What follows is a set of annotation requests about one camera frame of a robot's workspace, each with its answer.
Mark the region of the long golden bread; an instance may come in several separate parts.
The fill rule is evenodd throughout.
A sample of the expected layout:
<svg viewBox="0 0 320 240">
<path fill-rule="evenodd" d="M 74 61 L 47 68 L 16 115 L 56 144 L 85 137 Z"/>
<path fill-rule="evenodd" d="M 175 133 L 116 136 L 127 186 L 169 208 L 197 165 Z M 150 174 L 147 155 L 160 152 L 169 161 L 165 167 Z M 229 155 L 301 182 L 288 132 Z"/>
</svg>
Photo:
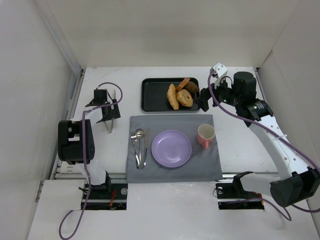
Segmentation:
<svg viewBox="0 0 320 240">
<path fill-rule="evenodd" d="M 166 93 L 167 99 L 169 104 L 174 110 L 179 109 L 179 101 L 177 100 L 177 92 L 176 92 L 176 87 L 174 84 L 170 84 L 167 93 Z"/>
</svg>

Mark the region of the metal tongs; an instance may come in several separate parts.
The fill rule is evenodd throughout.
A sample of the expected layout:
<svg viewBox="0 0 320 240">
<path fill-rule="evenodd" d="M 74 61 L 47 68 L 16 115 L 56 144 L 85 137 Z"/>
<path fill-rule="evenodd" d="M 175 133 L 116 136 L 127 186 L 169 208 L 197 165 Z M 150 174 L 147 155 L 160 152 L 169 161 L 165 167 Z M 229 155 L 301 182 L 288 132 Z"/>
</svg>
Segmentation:
<svg viewBox="0 0 320 240">
<path fill-rule="evenodd" d="M 112 120 L 107 120 L 104 122 L 106 128 L 107 128 L 107 131 L 111 134 L 113 132 L 113 129 L 114 129 L 114 119 Z"/>
</svg>

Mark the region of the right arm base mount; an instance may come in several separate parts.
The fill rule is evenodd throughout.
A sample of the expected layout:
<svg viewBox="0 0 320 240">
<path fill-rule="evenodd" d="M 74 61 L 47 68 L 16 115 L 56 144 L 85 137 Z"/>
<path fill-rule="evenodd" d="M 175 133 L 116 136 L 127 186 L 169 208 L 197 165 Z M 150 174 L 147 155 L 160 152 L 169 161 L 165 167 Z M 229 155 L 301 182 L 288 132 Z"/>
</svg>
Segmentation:
<svg viewBox="0 0 320 240">
<path fill-rule="evenodd" d="M 236 190 L 232 182 L 217 182 L 212 193 L 217 198 L 219 210 L 264 210 L 260 193 Z"/>
</svg>

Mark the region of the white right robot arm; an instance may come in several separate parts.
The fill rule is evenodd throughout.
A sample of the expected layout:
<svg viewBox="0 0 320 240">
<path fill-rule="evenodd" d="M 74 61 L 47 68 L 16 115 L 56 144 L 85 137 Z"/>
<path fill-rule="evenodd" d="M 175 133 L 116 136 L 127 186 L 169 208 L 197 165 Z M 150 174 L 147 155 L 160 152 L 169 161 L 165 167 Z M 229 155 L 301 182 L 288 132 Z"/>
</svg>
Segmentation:
<svg viewBox="0 0 320 240">
<path fill-rule="evenodd" d="M 283 208 L 312 197 L 320 186 L 320 168 L 287 140 L 269 105 L 256 97 L 257 81 L 252 73 L 236 72 L 231 85 L 227 77 L 224 70 L 211 70 L 208 87 L 200 91 L 195 102 L 205 112 L 209 110 L 209 99 L 215 107 L 222 103 L 235 107 L 236 113 L 228 115 L 244 121 L 258 137 L 279 175 L 262 177 L 252 171 L 237 174 L 232 184 L 238 197 L 257 192 L 271 196 Z"/>
</svg>

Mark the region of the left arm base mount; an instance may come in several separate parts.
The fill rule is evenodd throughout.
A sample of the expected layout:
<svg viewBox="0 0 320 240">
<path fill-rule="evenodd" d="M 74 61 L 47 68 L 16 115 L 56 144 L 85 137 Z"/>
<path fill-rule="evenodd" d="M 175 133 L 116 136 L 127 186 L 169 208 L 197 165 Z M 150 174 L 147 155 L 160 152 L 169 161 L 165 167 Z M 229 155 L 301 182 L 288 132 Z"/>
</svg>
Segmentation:
<svg viewBox="0 0 320 240">
<path fill-rule="evenodd" d="M 109 189 L 92 189 L 87 204 L 87 184 L 79 188 L 82 192 L 81 209 L 93 211 L 122 211 L 127 209 L 128 184 L 113 183 Z"/>
</svg>

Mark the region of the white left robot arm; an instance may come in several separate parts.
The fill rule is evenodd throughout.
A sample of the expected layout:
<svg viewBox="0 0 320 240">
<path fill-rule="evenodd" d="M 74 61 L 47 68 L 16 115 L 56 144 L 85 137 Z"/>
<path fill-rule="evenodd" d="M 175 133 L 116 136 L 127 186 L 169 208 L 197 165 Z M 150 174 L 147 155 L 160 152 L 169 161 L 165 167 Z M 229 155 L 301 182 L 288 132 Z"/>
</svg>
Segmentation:
<svg viewBox="0 0 320 240">
<path fill-rule="evenodd" d="M 88 180 L 83 192 L 112 191 L 107 171 L 99 166 L 95 158 L 95 142 L 92 128 L 98 123 L 113 122 L 121 117 L 117 99 L 106 89 L 95 89 L 93 99 L 85 106 L 84 127 L 82 115 L 58 123 L 58 157 L 68 165 L 76 166 Z"/>
</svg>

